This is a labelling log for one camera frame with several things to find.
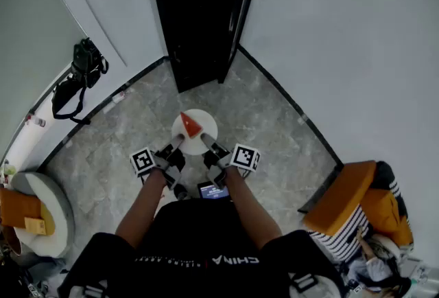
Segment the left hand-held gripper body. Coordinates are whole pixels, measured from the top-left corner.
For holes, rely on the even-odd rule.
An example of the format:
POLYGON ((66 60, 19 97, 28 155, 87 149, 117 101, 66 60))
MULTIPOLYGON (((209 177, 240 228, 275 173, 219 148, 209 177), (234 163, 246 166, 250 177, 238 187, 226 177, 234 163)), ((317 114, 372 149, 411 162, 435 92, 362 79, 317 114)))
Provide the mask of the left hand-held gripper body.
POLYGON ((168 144, 162 150, 153 153, 148 147, 130 155, 130 163, 137 177, 142 178, 153 169, 158 169, 164 175, 167 186, 173 190, 181 178, 185 166, 185 157, 179 145, 168 144))

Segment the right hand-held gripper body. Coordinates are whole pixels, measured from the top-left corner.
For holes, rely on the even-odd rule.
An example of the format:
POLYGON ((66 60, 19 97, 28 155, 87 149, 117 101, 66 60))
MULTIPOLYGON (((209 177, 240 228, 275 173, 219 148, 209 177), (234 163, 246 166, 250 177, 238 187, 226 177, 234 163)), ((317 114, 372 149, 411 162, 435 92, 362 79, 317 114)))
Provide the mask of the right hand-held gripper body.
POLYGON ((214 143, 212 149, 203 154, 205 166, 208 168, 208 178, 217 188, 226 187, 226 169, 236 167, 245 179, 251 172, 256 172, 261 160, 261 153, 249 146, 235 144, 232 151, 214 143))

